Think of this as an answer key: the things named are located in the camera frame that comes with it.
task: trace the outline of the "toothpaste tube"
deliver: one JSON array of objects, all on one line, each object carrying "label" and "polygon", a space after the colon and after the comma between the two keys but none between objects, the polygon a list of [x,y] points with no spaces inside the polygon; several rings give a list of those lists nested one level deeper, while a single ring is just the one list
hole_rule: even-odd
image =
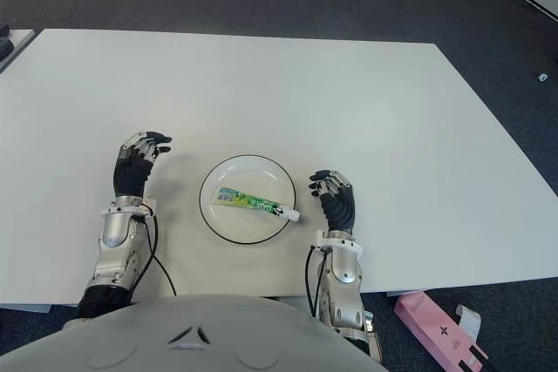
[{"label": "toothpaste tube", "polygon": [[300,213],[289,206],[272,200],[265,200],[254,195],[238,192],[235,189],[222,187],[215,194],[215,204],[241,206],[243,208],[262,209],[284,220],[298,221]]}]

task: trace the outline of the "white table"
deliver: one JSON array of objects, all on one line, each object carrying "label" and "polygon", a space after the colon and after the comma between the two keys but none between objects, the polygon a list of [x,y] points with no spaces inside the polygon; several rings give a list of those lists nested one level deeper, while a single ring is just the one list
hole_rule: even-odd
[{"label": "white table", "polygon": [[[140,130],[174,137],[146,192],[180,293],[303,294],[323,168],[355,187],[364,292],[558,275],[558,199],[432,44],[46,30],[0,99],[2,303],[80,299],[119,145]],[[198,207],[208,171],[242,153],[285,167],[303,216],[253,246]],[[137,296],[165,294],[153,266]]]}]

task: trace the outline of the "black object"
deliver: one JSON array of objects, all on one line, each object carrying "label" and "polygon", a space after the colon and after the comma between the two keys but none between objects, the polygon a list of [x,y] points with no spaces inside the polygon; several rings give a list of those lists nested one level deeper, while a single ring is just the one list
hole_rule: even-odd
[{"label": "black object", "polygon": [[461,359],[459,361],[459,367],[461,368],[461,370],[463,370],[463,372],[473,372],[473,370],[471,368],[469,368],[469,365],[467,365],[463,359]]},{"label": "black object", "polygon": [[10,27],[7,24],[0,24],[0,38],[7,38],[10,35]]},{"label": "black object", "polygon": [[[158,132],[148,131],[146,133],[149,139],[154,143],[169,143],[172,139]],[[158,152],[168,152],[170,147],[159,147]],[[114,175],[112,177],[112,185],[114,193],[119,196],[139,196],[143,198],[143,188],[146,184],[153,163],[145,160],[143,153],[135,148],[120,148],[119,157],[114,167]]]},{"label": "black object", "polygon": [[363,352],[365,352],[368,356],[370,356],[370,346],[368,342],[364,342],[362,340],[351,339],[350,337],[345,337],[347,342],[351,342],[354,346],[360,348]]},{"label": "black object", "polygon": [[188,327],[186,330],[184,330],[182,333],[178,334],[176,337],[174,337],[173,339],[171,339],[167,344],[171,344],[174,342],[177,342],[178,340],[180,340],[182,337],[184,337],[185,335],[187,335],[189,332],[192,331],[192,326]]},{"label": "black object", "polygon": [[[159,222],[157,221],[157,217],[153,214],[153,209],[151,209],[150,206],[146,205],[146,204],[141,204],[144,207],[146,207],[149,212],[151,213],[151,216],[153,217],[153,223],[155,224],[155,239],[158,240],[159,239]],[[161,270],[163,271],[163,273],[165,274],[165,276],[167,277],[168,280],[168,284],[171,286],[171,289],[173,290],[173,295],[176,296],[176,288],[174,287],[173,284],[173,280],[171,279],[171,275],[168,274],[167,269],[163,266],[163,263],[159,260],[159,258],[155,255],[155,252],[153,250],[153,246],[151,245],[151,237],[149,236],[149,227],[146,224],[146,228],[147,228],[147,242],[149,243],[149,252],[151,254],[151,256],[154,258],[154,260],[157,262],[157,264],[160,266]]]},{"label": "black object", "polygon": [[0,60],[4,60],[14,51],[14,44],[8,38],[0,38]]},{"label": "black object", "polygon": [[147,259],[146,265],[143,267],[141,272],[139,273],[138,278],[130,287],[130,294],[128,295],[128,302],[132,301],[133,291],[136,290],[138,284],[141,282],[143,275],[146,274],[147,269],[151,266],[151,262],[153,261],[153,257],[155,256],[155,252],[157,251],[157,243],[159,242],[159,222],[157,221],[157,216],[153,216],[153,223],[155,225],[155,238],[153,239],[153,248],[151,248],[151,238],[149,238],[149,231],[147,231],[147,239],[149,240],[149,259]]},{"label": "black object", "polygon": [[86,289],[79,302],[76,318],[95,318],[127,307],[130,291],[114,285],[97,285]]},{"label": "black object", "polygon": [[[312,182],[318,182],[330,175],[330,170],[319,170],[310,176]],[[316,189],[317,183],[310,184],[310,189]],[[343,230],[352,233],[355,225],[355,199],[352,194],[352,186],[343,186],[335,196],[330,193],[320,195],[323,213],[328,219],[328,226],[331,230]]]},{"label": "black object", "polygon": [[201,338],[201,341],[206,343],[206,344],[211,344],[211,342],[208,339],[208,336],[206,335],[205,331],[203,331],[203,328],[198,327],[198,336]]},{"label": "black object", "polygon": [[313,317],[316,317],[317,298],[318,298],[319,292],[320,292],[320,284],[322,283],[323,268],[325,267],[325,260],[328,257],[328,252],[326,252],[325,250],[321,250],[322,253],[323,253],[322,268],[320,269],[320,275],[318,276],[318,279],[317,279],[316,297],[314,299],[314,302],[312,302],[312,297],[310,296],[310,283],[308,281],[308,266],[310,264],[310,257],[312,257],[312,253],[314,252],[315,249],[316,249],[315,246],[310,246],[310,251],[308,252],[308,257],[306,258],[306,264],[304,266],[304,284],[306,285],[306,298],[308,298],[308,303],[310,305],[310,314]]}]

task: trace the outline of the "gray carpet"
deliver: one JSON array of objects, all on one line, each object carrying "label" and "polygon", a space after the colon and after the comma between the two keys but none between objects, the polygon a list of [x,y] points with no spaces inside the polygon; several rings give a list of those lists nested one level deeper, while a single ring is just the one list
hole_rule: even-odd
[{"label": "gray carpet", "polygon": [[[558,24],[521,0],[0,0],[16,28],[101,28],[435,43],[558,191]],[[536,80],[546,72],[546,83]],[[558,370],[558,280],[430,292],[483,318],[480,346],[501,371]],[[438,371],[383,294],[377,317],[386,365]],[[0,353],[47,335],[71,316],[0,310]]]}]

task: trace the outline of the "robotic arm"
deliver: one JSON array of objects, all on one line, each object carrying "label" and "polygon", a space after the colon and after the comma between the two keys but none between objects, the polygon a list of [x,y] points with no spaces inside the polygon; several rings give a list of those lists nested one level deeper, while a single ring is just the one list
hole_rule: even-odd
[{"label": "robotic arm", "polygon": [[144,186],[155,160],[170,151],[160,144],[171,140],[158,132],[138,132],[120,147],[112,182],[116,199],[104,212],[99,258],[78,305],[78,319],[125,307],[132,299],[146,266],[141,259],[149,240],[146,218],[153,217],[152,209],[143,203]]},{"label": "robotic arm", "polygon": [[360,298],[363,250],[352,236],[355,200],[352,185],[340,173],[321,170],[310,177],[312,195],[319,197],[328,231],[318,231],[316,250],[324,252],[318,267],[320,321],[333,327],[366,354],[370,353]]}]

